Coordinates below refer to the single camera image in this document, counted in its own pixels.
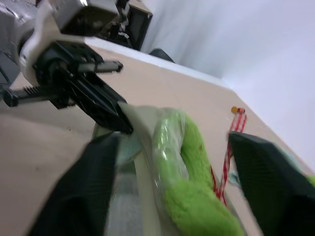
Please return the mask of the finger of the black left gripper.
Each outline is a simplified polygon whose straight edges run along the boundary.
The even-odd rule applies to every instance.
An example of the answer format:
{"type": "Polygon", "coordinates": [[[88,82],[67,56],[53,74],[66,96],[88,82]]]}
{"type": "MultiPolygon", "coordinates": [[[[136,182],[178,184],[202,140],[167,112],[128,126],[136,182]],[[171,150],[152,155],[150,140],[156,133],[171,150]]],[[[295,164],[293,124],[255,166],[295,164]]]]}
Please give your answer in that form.
{"type": "Polygon", "coordinates": [[[107,128],[110,131],[121,132],[124,134],[131,134],[133,132],[133,127],[121,108],[121,116],[115,116],[89,99],[84,94],[83,89],[83,78],[70,81],[70,98],[98,125],[107,128]]]}
{"type": "Polygon", "coordinates": [[[84,94],[101,108],[115,116],[121,116],[118,102],[126,100],[94,73],[83,76],[84,94]]]}

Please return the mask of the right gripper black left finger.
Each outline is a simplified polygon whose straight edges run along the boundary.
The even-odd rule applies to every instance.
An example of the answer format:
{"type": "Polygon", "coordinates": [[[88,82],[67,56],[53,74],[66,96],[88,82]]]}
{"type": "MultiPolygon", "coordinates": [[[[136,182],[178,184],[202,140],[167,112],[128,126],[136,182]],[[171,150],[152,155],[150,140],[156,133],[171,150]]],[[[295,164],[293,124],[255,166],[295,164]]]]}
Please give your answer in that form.
{"type": "Polygon", "coordinates": [[[120,134],[106,134],[86,145],[58,180],[29,236],[103,236],[120,141],[120,134]]]}

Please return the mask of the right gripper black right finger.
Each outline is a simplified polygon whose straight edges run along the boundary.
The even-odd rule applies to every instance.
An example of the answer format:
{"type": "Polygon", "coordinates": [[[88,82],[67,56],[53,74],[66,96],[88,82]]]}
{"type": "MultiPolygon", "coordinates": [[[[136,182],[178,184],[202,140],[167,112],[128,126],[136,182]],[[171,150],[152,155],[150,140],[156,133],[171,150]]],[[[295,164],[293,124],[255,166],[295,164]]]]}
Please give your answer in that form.
{"type": "Polygon", "coordinates": [[[274,143],[231,132],[244,196],[264,236],[315,236],[315,187],[274,143]]]}

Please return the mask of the green plush toy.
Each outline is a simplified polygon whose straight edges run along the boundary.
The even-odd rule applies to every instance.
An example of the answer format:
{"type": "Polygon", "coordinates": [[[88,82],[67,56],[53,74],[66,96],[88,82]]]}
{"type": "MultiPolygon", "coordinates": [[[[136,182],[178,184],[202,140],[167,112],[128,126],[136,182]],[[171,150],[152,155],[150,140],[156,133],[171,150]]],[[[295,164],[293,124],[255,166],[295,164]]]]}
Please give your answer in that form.
{"type": "MultiPolygon", "coordinates": [[[[123,143],[119,148],[119,180],[116,194],[110,206],[107,236],[136,236],[137,220],[131,211],[137,206],[142,211],[141,236],[181,236],[174,222],[162,209],[161,199],[158,197],[159,192],[155,184],[155,172],[152,167],[152,141],[157,122],[166,114],[178,109],[128,104],[121,104],[121,108],[129,118],[134,131],[131,135],[123,137],[123,143]],[[129,189],[134,184],[137,184],[138,187],[139,204],[135,200],[127,199],[129,189]]],[[[214,192],[230,211],[224,198],[225,183],[217,184],[212,166],[211,173],[215,179],[214,192]]],[[[237,218],[243,230],[237,215],[231,213],[237,218]]]]}

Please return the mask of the green plush keychain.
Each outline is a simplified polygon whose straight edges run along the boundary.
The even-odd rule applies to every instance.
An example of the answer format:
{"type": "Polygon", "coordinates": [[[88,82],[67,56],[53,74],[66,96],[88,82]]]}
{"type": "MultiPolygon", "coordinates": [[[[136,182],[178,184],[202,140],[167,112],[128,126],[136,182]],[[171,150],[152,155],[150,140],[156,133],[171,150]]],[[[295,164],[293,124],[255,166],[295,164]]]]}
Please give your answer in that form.
{"type": "Polygon", "coordinates": [[[152,161],[162,209],[181,236],[244,236],[214,192],[202,135],[186,113],[173,110],[157,122],[152,161]]]}

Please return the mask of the dark rounded chair back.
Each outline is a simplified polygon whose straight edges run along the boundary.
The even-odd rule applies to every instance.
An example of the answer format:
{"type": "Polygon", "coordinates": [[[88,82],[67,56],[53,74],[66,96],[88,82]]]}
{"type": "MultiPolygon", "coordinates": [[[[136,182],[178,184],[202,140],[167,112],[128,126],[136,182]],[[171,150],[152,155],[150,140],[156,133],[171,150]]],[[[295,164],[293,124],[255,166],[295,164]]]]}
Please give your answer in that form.
{"type": "Polygon", "coordinates": [[[174,60],[161,48],[153,49],[149,55],[174,63],[174,60]]]}

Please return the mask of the black cabinet with light top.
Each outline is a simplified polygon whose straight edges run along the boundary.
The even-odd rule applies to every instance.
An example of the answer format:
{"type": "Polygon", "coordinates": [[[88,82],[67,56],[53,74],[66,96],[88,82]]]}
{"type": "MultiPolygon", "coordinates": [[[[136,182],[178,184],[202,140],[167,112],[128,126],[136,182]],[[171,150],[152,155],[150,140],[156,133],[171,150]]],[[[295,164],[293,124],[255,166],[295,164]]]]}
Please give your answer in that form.
{"type": "Polygon", "coordinates": [[[142,0],[116,0],[119,17],[110,26],[106,39],[110,42],[141,50],[153,17],[142,0]]]}

